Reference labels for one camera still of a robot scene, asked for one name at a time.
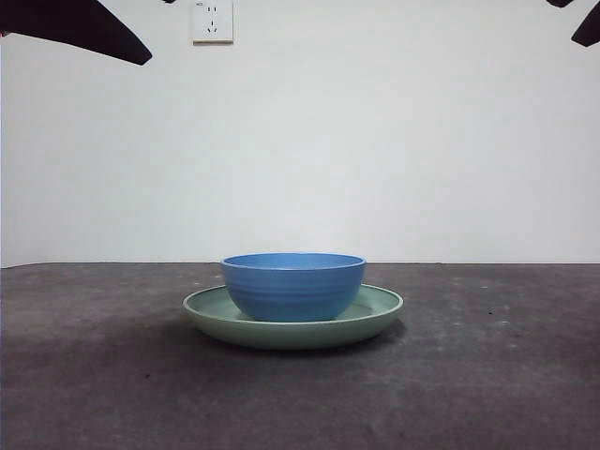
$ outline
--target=bowl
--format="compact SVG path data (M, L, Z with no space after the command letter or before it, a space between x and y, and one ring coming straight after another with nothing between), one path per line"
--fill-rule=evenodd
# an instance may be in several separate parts
M256 253L221 262L235 305L266 322L335 319L352 302L366 261L334 253Z

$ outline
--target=outlet faceplate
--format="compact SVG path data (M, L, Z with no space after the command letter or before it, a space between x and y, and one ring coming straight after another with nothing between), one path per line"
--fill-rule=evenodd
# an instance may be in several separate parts
M193 3L192 42L233 42L232 0L197 0Z

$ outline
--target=ribbed bowl exterior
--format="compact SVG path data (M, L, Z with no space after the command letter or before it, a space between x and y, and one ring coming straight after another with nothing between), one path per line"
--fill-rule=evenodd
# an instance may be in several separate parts
M265 269L221 265L229 294L257 321L313 322L336 318L352 302L365 263L320 269Z

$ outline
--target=gray concrete floor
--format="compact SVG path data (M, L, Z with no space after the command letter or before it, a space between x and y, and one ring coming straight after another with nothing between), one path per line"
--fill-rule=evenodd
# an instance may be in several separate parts
M400 321L312 352L195 330L181 301L216 264L2 281L7 450L600 448L600 265L372 264Z

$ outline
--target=green plate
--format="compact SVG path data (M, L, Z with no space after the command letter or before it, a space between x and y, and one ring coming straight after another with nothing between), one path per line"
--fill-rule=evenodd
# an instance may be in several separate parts
M372 338L399 314L395 292L363 284L352 304L333 321L258 322L241 312L227 288L219 286L188 295L183 308L208 336L258 349L322 349Z

